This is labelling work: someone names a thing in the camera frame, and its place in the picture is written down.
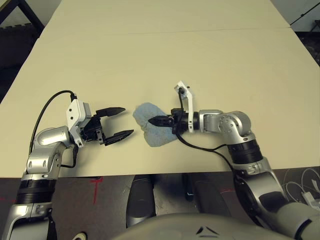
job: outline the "blue towel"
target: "blue towel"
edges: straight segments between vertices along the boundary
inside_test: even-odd
[[[149,119],[158,115],[165,116],[166,114],[149,102],[138,106],[133,113],[136,123],[144,131],[144,139],[150,147],[160,147],[177,139],[177,136],[172,134],[171,127],[154,126],[148,122]]]

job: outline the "black cable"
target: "black cable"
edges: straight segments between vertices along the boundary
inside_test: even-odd
[[[230,162],[228,161],[228,159],[227,159],[223,154],[221,154],[220,152],[217,152],[217,151],[216,151],[217,149],[220,149],[220,148],[226,146],[226,144],[222,144],[222,145],[217,146],[217,147],[215,147],[215,148],[204,148],[204,147],[192,145],[191,143],[187,142],[186,140],[184,140],[184,139],[182,138],[182,136],[181,136],[180,133],[179,133],[180,124],[181,124],[181,120],[182,120],[183,113],[184,113],[184,106],[183,106],[181,94],[183,94],[183,89],[182,89],[182,88],[179,88],[178,95],[179,95],[179,100],[180,100],[181,113],[180,113],[180,118],[179,118],[179,120],[178,120],[177,129],[176,129],[176,133],[175,133],[175,135],[176,135],[176,137],[178,138],[178,140],[179,140],[181,143],[187,145],[188,147],[191,147],[191,148],[194,148],[194,149],[203,150],[203,151],[206,151],[206,152],[210,152],[210,153],[214,153],[214,154],[219,155],[219,156],[222,157],[223,160],[228,164],[229,168],[230,168],[231,171],[233,172],[233,171],[234,171],[234,168],[231,166],[231,164],[230,164]]]
[[[73,150],[72,150],[72,156],[73,156],[73,164],[72,165],[64,165],[61,164],[62,168],[68,168],[73,169],[77,164],[77,155],[78,155],[79,147],[77,144],[74,144]]]
[[[290,26],[292,24],[294,24],[296,21],[298,21],[299,19],[303,18],[307,13],[309,13],[312,9],[314,9],[316,6],[320,5],[320,2],[318,2],[316,5],[314,5],[312,8],[310,8],[308,11],[306,11],[305,13],[301,14],[300,17],[298,17],[296,20],[294,20]]]
[[[51,101],[57,97],[58,95],[60,94],[64,94],[64,93],[69,93],[70,94],[70,98],[71,98],[71,102],[76,99],[76,95],[70,91],[70,90],[63,90],[63,91],[59,91],[57,92],[56,94],[54,94],[52,97],[50,97],[50,99],[46,102],[46,104],[43,106],[39,116],[38,116],[38,119],[36,120],[36,123],[34,125],[34,128],[33,128],[33,132],[32,132],[32,135],[31,135],[31,140],[30,140],[30,145],[29,145],[29,156],[32,152],[32,148],[33,148],[33,145],[34,145],[34,140],[35,140],[35,136],[36,136],[36,132],[37,132],[37,128],[39,126],[39,123],[40,123],[40,120],[43,116],[43,114],[45,113],[45,110],[47,109],[48,105],[51,103]]]

